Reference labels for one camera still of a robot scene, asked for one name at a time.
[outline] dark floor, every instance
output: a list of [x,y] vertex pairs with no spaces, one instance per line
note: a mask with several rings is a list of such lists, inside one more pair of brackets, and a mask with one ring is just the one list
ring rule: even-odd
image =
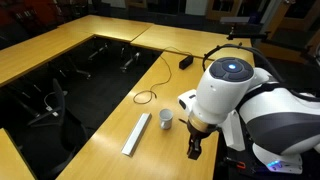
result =
[[[112,12],[113,17],[127,17],[123,10],[117,11],[116,9]],[[173,18],[174,17],[169,16],[167,19],[161,19],[161,22],[162,24],[166,24],[166,20],[169,21]],[[213,22],[205,22],[203,30],[229,33],[229,27],[215,26]],[[247,31],[256,32],[257,27],[249,26],[247,27]],[[104,40],[99,40],[98,44],[103,44],[103,42]],[[19,80],[12,84],[30,94],[31,99],[25,97],[22,97],[22,99],[35,110],[42,113],[46,111],[43,98],[52,91],[52,78],[57,78],[62,88],[68,91],[66,95],[67,107],[90,129],[89,132],[90,135],[92,135],[94,129],[97,129],[104,122],[159,55],[159,52],[140,49],[142,56],[139,63],[134,64],[127,73],[122,73],[119,67],[125,62],[120,58],[120,51],[123,44],[118,42],[109,43],[110,48],[107,53],[99,54],[91,63],[87,61],[87,57],[93,52],[92,41],[70,51],[69,54],[72,54],[75,64],[77,64],[80,69],[89,71],[92,74],[90,80],[87,80],[83,75],[72,72],[67,72],[67,77],[63,77],[45,65],[27,75],[28,78],[39,85],[43,90],[42,93],[37,92],[31,86],[23,84]],[[125,54],[125,59],[128,59],[128,52]],[[53,61],[53,64],[58,67],[65,67],[63,62],[62,57],[59,57]],[[317,66],[310,63],[297,64],[279,60],[271,60],[271,62],[287,80],[286,83],[289,87],[320,89],[320,73]],[[15,138],[17,134],[26,129],[26,122],[33,117],[21,106],[12,101],[12,98],[10,98],[3,89],[4,88],[0,91],[0,127],[8,129],[10,134]],[[51,162],[52,159],[66,157],[67,153],[61,150],[58,151],[56,149],[58,147],[55,147],[48,149],[48,153],[51,152],[50,155],[39,158],[39,156],[37,156],[37,153],[39,153],[38,150],[40,149],[40,147],[38,147],[39,145],[32,144],[30,146],[34,148],[34,151],[24,152],[23,154],[37,176],[45,171],[44,167],[47,162]],[[35,162],[43,163],[44,167],[39,169],[38,166],[32,166]]]

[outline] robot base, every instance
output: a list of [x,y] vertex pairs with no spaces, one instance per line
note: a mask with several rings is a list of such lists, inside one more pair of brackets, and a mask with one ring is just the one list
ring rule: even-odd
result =
[[255,143],[252,146],[255,156],[271,171],[279,173],[301,174],[302,159],[300,154],[279,156],[269,152]]
[[[310,150],[301,153],[303,160],[302,174],[293,173],[279,173],[270,171],[265,164],[263,164],[253,152],[253,141],[245,129],[243,121],[241,127],[244,137],[244,144],[246,150],[236,151],[226,146],[224,135],[219,133],[219,140],[217,146],[217,156],[214,169],[214,180],[314,180],[320,179],[319,162],[320,155],[315,150]],[[224,159],[229,157],[236,161],[244,162],[245,169],[239,169],[233,165],[226,164]]]

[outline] light wood tabletop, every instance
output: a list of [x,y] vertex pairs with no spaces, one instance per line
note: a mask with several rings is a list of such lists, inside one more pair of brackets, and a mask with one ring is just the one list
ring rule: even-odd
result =
[[[227,40],[227,35],[224,34],[153,25],[143,34],[133,40],[131,45],[182,54],[191,53],[195,57],[203,58],[205,53],[208,53],[217,45],[238,45],[240,42],[243,46],[251,47],[250,39],[234,39],[229,41]],[[226,56],[236,56],[238,58],[242,58],[254,66],[253,56],[250,52],[244,50],[239,51],[238,49],[233,48],[221,49],[217,53],[210,56],[209,59],[215,60],[217,57]]]
[[[197,88],[203,74],[201,60],[185,70],[178,63],[185,55],[164,52],[161,57],[169,64],[171,80],[153,91],[157,99],[148,104],[135,104],[133,97],[148,90],[153,84],[169,78],[169,70],[159,57],[139,80],[124,100],[100,126],[87,144],[80,150],[58,179],[212,179],[215,165],[218,133],[202,140],[202,154],[198,160],[187,157],[189,132],[187,120],[177,97]],[[137,101],[145,101],[149,93],[141,94]],[[159,112],[163,108],[173,111],[172,127],[160,129]],[[132,157],[121,150],[142,113],[151,113],[152,118]]]
[[88,32],[103,38],[131,42],[150,26],[152,26],[152,23],[88,15],[63,24],[59,28]]
[[4,129],[0,129],[0,179],[35,179]]
[[55,29],[0,51],[0,87],[93,37]]

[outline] power cord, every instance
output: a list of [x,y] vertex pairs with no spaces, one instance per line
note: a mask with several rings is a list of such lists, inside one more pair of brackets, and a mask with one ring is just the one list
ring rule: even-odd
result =
[[[177,50],[177,51],[180,52],[180,53],[189,54],[189,55],[192,56],[192,54],[191,54],[190,52],[180,51],[179,49],[177,49],[177,48],[175,48],[175,47],[172,47],[172,46],[168,46],[168,47],[164,48],[163,51],[165,51],[165,50],[167,50],[167,49],[169,49],[169,48],[175,49],[175,50]],[[169,70],[169,77],[168,77],[168,79],[167,79],[166,81],[164,81],[164,82],[160,82],[160,83],[156,83],[156,84],[152,85],[149,90],[144,90],[144,91],[138,92],[138,93],[137,93],[136,95],[134,95],[134,97],[133,97],[133,102],[134,102],[134,103],[136,103],[136,104],[147,104],[147,103],[149,103],[149,102],[152,100],[152,98],[153,98],[152,95],[154,95],[154,97],[157,99],[157,94],[153,91],[153,88],[156,87],[156,86],[164,85],[164,84],[168,83],[168,82],[171,80],[171,77],[172,77],[171,68],[170,68],[167,60],[166,60],[165,58],[163,58],[162,55],[160,55],[160,58],[165,62],[165,64],[167,65],[167,68],[168,68],[168,70]],[[148,99],[147,101],[144,101],[144,102],[139,102],[139,101],[137,101],[136,98],[137,98],[139,95],[144,94],[144,93],[150,93],[149,99]]]
[[[52,107],[47,103],[47,98],[50,96],[50,95],[53,95],[55,94],[55,92],[50,92],[49,94],[47,94],[44,98],[43,98],[43,102],[44,104],[46,105],[46,110],[47,111],[52,111]],[[68,94],[68,91],[63,91],[63,95],[67,95]],[[58,116],[59,114],[57,112],[53,112],[52,113],[54,116]]]

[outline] black adapter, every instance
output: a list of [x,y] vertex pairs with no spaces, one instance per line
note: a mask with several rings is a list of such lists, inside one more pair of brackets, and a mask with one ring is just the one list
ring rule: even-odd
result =
[[190,66],[190,64],[193,63],[193,56],[187,56],[186,58],[184,58],[182,61],[179,62],[179,68],[184,70],[185,68],[187,68],[188,66]]

